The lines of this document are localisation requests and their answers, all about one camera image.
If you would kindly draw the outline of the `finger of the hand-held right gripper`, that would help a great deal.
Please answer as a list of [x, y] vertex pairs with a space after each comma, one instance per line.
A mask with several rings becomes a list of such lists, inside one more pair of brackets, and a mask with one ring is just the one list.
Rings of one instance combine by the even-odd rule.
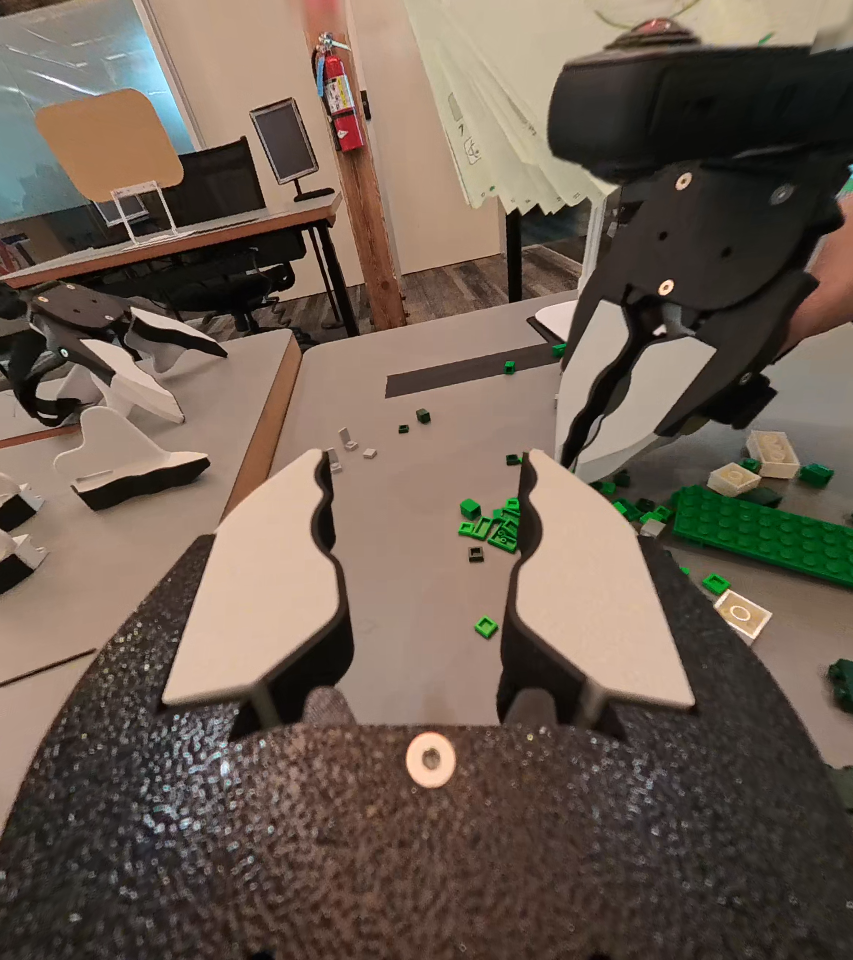
[[630, 371], [623, 398], [603, 414], [571, 468], [583, 482], [617, 473], [658, 443], [657, 428], [681, 400], [716, 349], [695, 337], [649, 345]]
[[565, 367], [556, 399], [555, 460], [572, 474], [598, 474], [616, 470], [637, 447], [637, 412], [634, 398], [624, 392], [617, 406], [607, 408], [610, 399], [599, 399], [598, 408], [587, 414], [584, 438], [572, 441], [572, 456], [566, 444], [581, 412], [591, 403], [595, 387], [624, 355], [630, 329], [621, 306], [601, 301], [586, 328], [573, 345], [568, 340]]

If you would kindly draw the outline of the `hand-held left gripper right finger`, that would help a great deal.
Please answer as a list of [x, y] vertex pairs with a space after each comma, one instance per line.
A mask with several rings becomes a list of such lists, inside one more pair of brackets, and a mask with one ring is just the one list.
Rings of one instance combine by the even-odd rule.
[[540, 690], [563, 725], [593, 727], [612, 704], [696, 707], [639, 538], [601, 494], [546, 452], [523, 458], [519, 558], [500, 640], [497, 717]]

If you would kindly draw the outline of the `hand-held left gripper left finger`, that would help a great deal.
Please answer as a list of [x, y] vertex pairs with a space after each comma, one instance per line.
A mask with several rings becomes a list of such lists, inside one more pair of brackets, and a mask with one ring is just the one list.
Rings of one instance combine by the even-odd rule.
[[334, 555], [329, 456], [307, 450], [219, 524], [161, 702], [246, 703], [259, 726], [302, 722], [355, 653], [345, 575]]

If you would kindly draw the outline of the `grey desk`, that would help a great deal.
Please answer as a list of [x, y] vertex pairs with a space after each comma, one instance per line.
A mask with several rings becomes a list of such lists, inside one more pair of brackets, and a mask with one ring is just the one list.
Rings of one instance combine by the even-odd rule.
[[[822, 775], [780, 765], [804, 793], [777, 833], [747, 813], [773, 813], [778, 788], [703, 761], [624, 753], [633, 741], [497, 722], [500, 639], [515, 557], [493, 547], [470, 563], [458, 504], [485, 513], [518, 491], [508, 453], [553, 444], [558, 363], [394, 397], [388, 378], [543, 344], [527, 303], [435, 319], [313, 347], [302, 360], [273, 472], [312, 448], [337, 448], [335, 555], [345, 572], [355, 653], [341, 682], [376, 734], [439, 729], [456, 771], [437, 789], [392, 774], [372, 786], [372, 755], [344, 774], [353, 805], [333, 825], [344, 840], [315, 848], [305, 946], [289, 958], [759, 958], [767, 918], [790, 922], [806, 894], [825, 922], [853, 918], [853, 885], [833, 850], [849, 851], [853, 815], [813, 833], [814, 804], [838, 798]], [[416, 410], [427, 409], [429, 424]], [[400, 435], [398, 426], [409, 433]], [[346, 451], [347, 427], [358, 448]], [[374, 448], [372, 460], [362, 457]], [[828, 885], [837, 895], [817, 895]]]

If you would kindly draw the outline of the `background wooden desk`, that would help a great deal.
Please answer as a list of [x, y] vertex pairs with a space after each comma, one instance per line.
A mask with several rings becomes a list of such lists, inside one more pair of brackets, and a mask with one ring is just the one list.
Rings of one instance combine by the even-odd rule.
[[329, 280], [337, 316], [348, 337], [360, 330], [350, 300], [331, 231], [343, 203], [341, 192], [332, 190], [308, 199], [296, 199], [275, 212], [266, 209], [247, 211], [211, 221], [199, 222], [176, 233], [156, 233], [136, 242], [91, 248], [7, 273], [1, 282], [22, 290], [46, 282], [81, 279], [94, 274], [117, 271], [132, 265], [153, 262], [197, 250], [219, 249], [241, 240], [257, 240], [268, 235], [314, 231], [322, 250], [316, 255]]

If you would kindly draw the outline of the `person's right hand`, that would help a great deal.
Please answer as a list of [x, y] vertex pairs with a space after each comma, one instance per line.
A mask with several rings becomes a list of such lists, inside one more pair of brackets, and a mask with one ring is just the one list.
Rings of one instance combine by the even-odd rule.
[[840, 211], [841, 226], [826, 236], [808, 267], [818, 284], [794, 313], [781, 354], [853, 321], [853, 195], [841, 200]]

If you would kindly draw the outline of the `cream square brick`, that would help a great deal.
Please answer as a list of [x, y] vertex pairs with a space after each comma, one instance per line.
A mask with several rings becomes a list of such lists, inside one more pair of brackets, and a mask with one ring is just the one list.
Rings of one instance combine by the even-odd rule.
[[732, 589], [725, 590], [713, 608], [748, 646], [756, 642], [772, 617], [771, 611]]
[[707, 488], [725, 498], [738, 498], [756, 489], [762, 477], [738, 462], [729, 462], [708, 474]]

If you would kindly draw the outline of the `cream long brick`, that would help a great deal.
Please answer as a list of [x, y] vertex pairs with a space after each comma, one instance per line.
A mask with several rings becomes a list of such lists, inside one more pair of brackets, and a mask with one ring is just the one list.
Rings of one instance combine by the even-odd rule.
[[794, 479], [801, 463], [788, 435], [781, 431], [752, 430], [746, 440], [750, 459], [758, 463], [756, 474], [775, 479]]

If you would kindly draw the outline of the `large green plate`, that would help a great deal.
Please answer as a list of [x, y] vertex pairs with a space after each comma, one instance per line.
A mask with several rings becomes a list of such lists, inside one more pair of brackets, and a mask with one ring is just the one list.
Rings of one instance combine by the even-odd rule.
[[669, 501], [673, 533], [853, 591], [853, 527], [684, 486]]

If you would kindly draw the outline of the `thin dark stick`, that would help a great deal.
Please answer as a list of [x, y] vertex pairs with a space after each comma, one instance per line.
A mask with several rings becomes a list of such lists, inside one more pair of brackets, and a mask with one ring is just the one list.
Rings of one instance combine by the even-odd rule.
[[60, 669], [60, 668], [62, 668], [62, 667], [71, 666], [71, 665], [73, 665], [73, 664], [77, 664], [77, 663], [79, 663], [79, 662], [81, 662], [81, 661], [84, 661], [84, 660], [87, 659], [87, 658], [90, 658], [90, 657], [94, 656], [94, 655], [97, 654], [97, 653], [98, 653], [98, 649], [97, 649], [96, 647], [93, 647], [93, 648], [90, 648], [90, 649], [86, 649], [86, 650], [84, 650], [84, 651], [81, 651], [81, 652], [79, 652], [79, 653], [72, 654], [72, 655], [69, 655], [69, 656], [66, 656], [66, 657], [63, 657], [63, 658], [59, 658], [59, 659], [56, 659], [56, 660], [54, 660], [54, 661], [51, 661], [51, 662], [49, 662], [49, 663], [46, 663], [46, 664], [43, 664], [43, 665], [40, 665], [40, 666], [36, 666], [36, 667], [31, 668], [31, 669], [29, 669], [29, 670], [27, 670], [27, 671], [24, 671], [24, 672], [22, 672], [22, 673], [19, 673], [19, 674], [17, 674], [17, 675], [14, 675], [14, 676], [12, 676], [12, 677], [10, 677], [10, 678], [5, 678], [5, 679], [1, 680], [1, 681], [0, 681], [0, 690], [7, 689], [7, 688], [12, 687], [12, 686], [14, 686], [14, 685], [16, 685], [16, 684], [19, 684], [19, 683], [21, 683], [21, 682], [24, 682], [24, 681], [33, 679], [33, 678], [38, 677], [38, 676], [43, 676], [43, 675], [45, 675], [45, 674], [47, 674], [47, 673], [49, 673], [49, 672], [51, 672], [51, 671], [55, 671], [55, 670]]

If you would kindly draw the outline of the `instruction booklet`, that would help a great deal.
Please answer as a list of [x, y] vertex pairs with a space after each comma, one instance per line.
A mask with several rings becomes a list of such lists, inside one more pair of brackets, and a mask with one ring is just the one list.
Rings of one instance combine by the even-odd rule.
[[672, 166], [853, 181], [853, 2], [406, 2], [468, 198], [557, 210]]

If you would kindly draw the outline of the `wooden pillar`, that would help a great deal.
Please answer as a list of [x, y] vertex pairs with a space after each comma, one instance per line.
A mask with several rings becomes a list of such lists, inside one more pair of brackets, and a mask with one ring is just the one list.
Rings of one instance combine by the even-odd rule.
[[327, 32], [349, 47], [348, 52], [339, 51], [338, 55], [346, 65], [365, 146], [360, 150], [338, 151], [327, 120], [329, 138], [337, 160], [339, 182], [371, 309], [372, 325], [377, 331], [399, 329], [407, 324], [408, 317], [394, 263], [368, 120], [363, 107], [356, 44], [349, 33], [348, 4], [343, 1], [300, 1], [298, 6], [311, 56], [319, 36]]

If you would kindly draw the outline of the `spare hand-held gripper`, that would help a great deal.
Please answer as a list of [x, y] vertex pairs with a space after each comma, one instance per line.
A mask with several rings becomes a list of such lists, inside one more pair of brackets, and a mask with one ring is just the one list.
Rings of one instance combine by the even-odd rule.
[[72, 282], [22, 294], [0, 281], [0, 319], [29, 327], [12, 346], [7, 377], [20, 407], [47, 427], [64, 426], [100, 402], [122, 417], [137, 407], [180, 425], [178, 400], [140, 362], [162, 375], [187, 352], [228, 357], [186, 323]]

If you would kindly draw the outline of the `red fire extinguisher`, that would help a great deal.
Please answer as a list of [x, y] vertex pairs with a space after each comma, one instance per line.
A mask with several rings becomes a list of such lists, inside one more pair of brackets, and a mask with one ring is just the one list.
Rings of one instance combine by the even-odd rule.
[[312, 70], [335, 149], [348, 153], [361, 150], [365, 140], [346, 64], [339, 51], [348, 52], [350, 47], [336, 40], [330, 32], [321, 33], [312, 55]]

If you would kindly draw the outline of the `small framed tablet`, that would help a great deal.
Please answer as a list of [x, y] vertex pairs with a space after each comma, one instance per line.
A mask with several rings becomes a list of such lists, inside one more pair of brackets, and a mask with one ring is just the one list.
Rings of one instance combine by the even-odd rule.
[[295, 202], [304, 202], [335, 193], [333, 187], [304, 191], [300, 181], [316, 174], [319, 163], [293, 97], [259, 106], [249, 113], [254, 131], [279, 186], [293, 184]]

